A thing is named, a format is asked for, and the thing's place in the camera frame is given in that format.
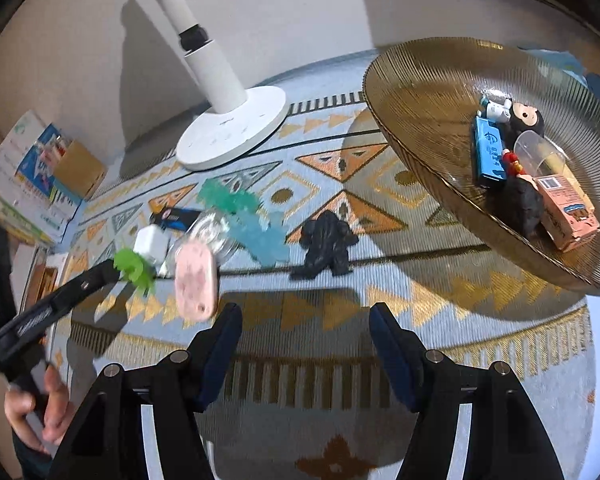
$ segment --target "pink box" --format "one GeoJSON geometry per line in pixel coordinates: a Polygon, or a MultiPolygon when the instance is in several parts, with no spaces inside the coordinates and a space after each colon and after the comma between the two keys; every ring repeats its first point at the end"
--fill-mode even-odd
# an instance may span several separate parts
{"type": "Polygon", "coordinates": [[[541,222],[556,247],[567,252],[593,240],[600,223],[569,181],[556,174],[538,177],[536,182],[544,199],[541,222]]]}

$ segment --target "ribbed glass dish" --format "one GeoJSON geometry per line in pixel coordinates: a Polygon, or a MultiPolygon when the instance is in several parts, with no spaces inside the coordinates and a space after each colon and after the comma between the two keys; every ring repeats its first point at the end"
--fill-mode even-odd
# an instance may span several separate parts
{"type": "Polygon", "coordinates": [[[393,46],[366,70],[371,113],[425,188],[487,245],[543,280],[600,296],[600,233],[568,253],[540,227],[523,238],[493,215],[474,184],[472,121],[484,94],[537,107],[545,136],[568,156],[600,221],[600,102],[568,74],[525,52],[473,38],[393,46]]]}

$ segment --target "plastic cup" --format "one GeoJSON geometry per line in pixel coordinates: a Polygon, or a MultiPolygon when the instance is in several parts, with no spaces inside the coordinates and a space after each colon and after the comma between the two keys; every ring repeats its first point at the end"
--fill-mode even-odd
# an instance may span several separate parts
{"type": "Polygon", "coordinates": [[[565,156],[561,150],[532,130],[522,132],[513,152],[524,170],[532,177],[562,174],[565,156]]]}

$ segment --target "pink toy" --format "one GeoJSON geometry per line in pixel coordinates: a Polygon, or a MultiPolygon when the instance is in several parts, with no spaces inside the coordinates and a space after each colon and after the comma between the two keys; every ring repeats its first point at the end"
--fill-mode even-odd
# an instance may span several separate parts
{"type": "Polygon", "coordinates": [[[216,264],[211,250],[199,240],[184,244],[176,254],[176,306],[189,321],[205,321],[218,304],[216,264]]]}

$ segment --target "black joint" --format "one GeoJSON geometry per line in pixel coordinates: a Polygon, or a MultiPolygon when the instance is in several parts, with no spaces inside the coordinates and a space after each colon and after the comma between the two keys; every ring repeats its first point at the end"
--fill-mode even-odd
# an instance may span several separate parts
{"type": "Polygon", "coordinates": [[[186,52],[193,52],[207,44],[208,41],[209,36],[206,33],[206,30],[200,27],[200,25],[194,25],[180,33],[180,46],[186,52]]]}

